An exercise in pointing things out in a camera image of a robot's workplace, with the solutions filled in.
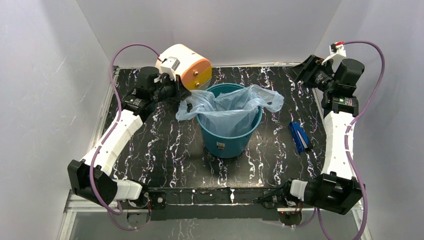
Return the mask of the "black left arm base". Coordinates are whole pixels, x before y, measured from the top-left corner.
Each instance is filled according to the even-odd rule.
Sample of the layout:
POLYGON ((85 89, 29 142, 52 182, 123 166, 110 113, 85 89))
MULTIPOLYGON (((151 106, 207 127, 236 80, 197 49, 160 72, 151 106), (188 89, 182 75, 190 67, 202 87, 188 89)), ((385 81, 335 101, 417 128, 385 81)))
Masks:
POLYGON ((151 214, 152 214, 152 209, 153 209, 153 203, 158 203, 158 199, 154 198, 151 194, 149 194, 147 191, 145 193, 142 193, 142 187, 130 187, 130 186, 118 186, 116 195, 114 197, 114 200, 117 203, 117 207, 118 207, 118 215, 121 215, 124 210, 122 207, 121 202, 122 201, 126 201, 126 200, 137 200, 139 197, 141 197, 141 207, 138 206, 137 208, 141 209, 143 207, 147 207, 148 209, 148 221, 146 223, 143 223, 142 225, 139 226, 122 226, 119 225, 114 218, 112 217, 112 214, 109 213, 109 219, 112 221, 112 223, 118 227, 121 230, 125 230, 125 231, 136 231, 141 229, 142 227, 144 227, 145 225, 147 225, 150 220, 151 220, 151 214))

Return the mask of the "blue stapler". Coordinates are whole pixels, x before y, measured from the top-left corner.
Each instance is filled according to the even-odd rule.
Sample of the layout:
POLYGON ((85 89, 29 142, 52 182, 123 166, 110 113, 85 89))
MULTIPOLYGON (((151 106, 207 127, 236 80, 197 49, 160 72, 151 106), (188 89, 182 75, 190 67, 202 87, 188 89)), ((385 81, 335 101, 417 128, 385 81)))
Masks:
POLYGON ((290 122, 289 130, 294 140, 298 153, 308 152, 313 149, 313 144, 307 136, 305 130, 301 127, 299 122, 290 122))

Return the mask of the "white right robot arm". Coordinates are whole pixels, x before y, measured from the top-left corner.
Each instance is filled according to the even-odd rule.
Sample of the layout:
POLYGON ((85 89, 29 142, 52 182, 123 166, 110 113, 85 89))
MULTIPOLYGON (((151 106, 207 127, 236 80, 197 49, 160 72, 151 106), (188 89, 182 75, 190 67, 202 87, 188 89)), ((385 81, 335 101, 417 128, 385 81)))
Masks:
POLYGON ((347 150, 353 150, 353 143, 345 137, 346 130, 354 130, 351 122, 359 115, 359 101, 354 92, 365 66, 358 60, 345 58, 333 71, 332 63, 332 60, 310 55, 286 71, 293 80, 302 82, 307 88, 323 92, 321 107, 324 110, 326 148, 321 174, 309 181, 288 180, 281 199, 288 207, 305 203, 345 215, 363 196, 347 156, 347 150))

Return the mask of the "translucent blue plastic bag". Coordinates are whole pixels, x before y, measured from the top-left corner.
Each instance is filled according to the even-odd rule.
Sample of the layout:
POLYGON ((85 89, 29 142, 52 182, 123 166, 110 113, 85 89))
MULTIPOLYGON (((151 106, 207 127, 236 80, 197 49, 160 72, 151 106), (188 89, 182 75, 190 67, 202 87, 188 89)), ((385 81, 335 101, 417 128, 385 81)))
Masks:
POLYGON ((281 110, 284 97, 274 90, 256 84, 215 96, 211 91, 193 90, 179 104, 178 121, 199 118, 211 133, 221 137, 238 137, 249 132, 261 108, 275 113, 281 110))

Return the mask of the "round pastel drawer cabinet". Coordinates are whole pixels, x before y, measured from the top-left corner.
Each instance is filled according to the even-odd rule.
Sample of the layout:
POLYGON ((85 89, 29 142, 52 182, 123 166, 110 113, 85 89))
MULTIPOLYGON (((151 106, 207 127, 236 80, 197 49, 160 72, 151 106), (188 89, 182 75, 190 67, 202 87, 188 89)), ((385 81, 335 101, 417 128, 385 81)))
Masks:
POLYGON ((180 61, 175 73, 188 90, 206 90, 209 87, 212 65, 207 58, 183 44, 174 44, 159 55, 155 67, 159 69, 160 64, 168 57, 175 57, 180 61))

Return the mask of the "aluminium frame rail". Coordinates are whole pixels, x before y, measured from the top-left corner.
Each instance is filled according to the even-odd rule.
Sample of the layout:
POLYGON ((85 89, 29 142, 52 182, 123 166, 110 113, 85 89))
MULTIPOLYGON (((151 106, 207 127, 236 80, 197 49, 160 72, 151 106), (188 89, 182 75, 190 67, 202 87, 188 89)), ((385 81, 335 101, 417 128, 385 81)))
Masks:
MULTIPOLYGON (((316 211, 305 226, 282 226, 276 209, 252 203, 264 188, 158 188, 148 192, 153 203, 151 219, 138 230, 122 230, 109 218, 107 210, 75 194, 68 196, 61 240, 350 240, 360 230, 363 206, 357 204, 345 215, 316 211)), ((148 207, 123 200, 123 213, 113 215, 121 226, 146 223, 148 207)), ((302 222, 314 208, 303 205, 302 222)))

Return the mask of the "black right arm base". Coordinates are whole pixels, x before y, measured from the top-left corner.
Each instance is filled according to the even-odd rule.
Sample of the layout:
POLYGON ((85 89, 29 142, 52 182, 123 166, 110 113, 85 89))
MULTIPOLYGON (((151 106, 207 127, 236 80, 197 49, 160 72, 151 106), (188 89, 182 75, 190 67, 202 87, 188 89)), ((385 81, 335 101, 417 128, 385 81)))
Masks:
POLYGON ((262 205, 266 209, 277 210, 281 225, 293 229, 306 226, 316 215, 316 210, 314 209, 310 218, 303 222, 302 211, 304 203, 300 200, 295 200, 282 187, 264 191, 262 195, 254 198, 252 203, 262 205))

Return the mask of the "teal plastic trash bin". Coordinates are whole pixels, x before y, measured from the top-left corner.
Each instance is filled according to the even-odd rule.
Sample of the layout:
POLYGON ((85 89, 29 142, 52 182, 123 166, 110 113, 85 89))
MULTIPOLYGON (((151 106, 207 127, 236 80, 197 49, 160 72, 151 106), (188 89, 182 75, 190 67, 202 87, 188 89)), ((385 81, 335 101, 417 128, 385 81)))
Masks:
MULTIPOLYGON (((221 83, 209 87, 207 91, 211 91, 215 96, 218 96, 218 94, 230 93, 232 91, 241 89, 242 87, 242 85, 235 83, 221 83)), ((223 137, 215 135, 210 131, 206 130, 204 126, 199 122, 199 118, 196 117, 201 127, 204 146, 209 151, 209 153, 216 157, 224 159, 239 156, 245 150, 254 130, 259 126, 261 122, 263 115, 262 107, 260 107, 259 110, 261 110, 261 112, 256 114, 251 125, 252 129, 249 132, 236 137, 223 137)))

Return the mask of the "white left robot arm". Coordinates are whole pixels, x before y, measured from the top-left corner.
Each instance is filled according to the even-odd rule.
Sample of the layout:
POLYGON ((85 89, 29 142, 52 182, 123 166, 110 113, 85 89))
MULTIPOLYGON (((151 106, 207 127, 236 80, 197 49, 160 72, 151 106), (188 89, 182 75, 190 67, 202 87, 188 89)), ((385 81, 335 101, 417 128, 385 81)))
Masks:
POLYGON ((71 190, 79 197, 101 206, 113 201, 130 200, 137 208, 149 203, 149 194, 136 180, 111 178, 122 150, 155 111, 159 102, 181 102, 190 91, 182 77, 172 69, 143 67, 136 85, 121 97, 118 113, 109 128, 80 160, 72 160, 67 172, 71 190))

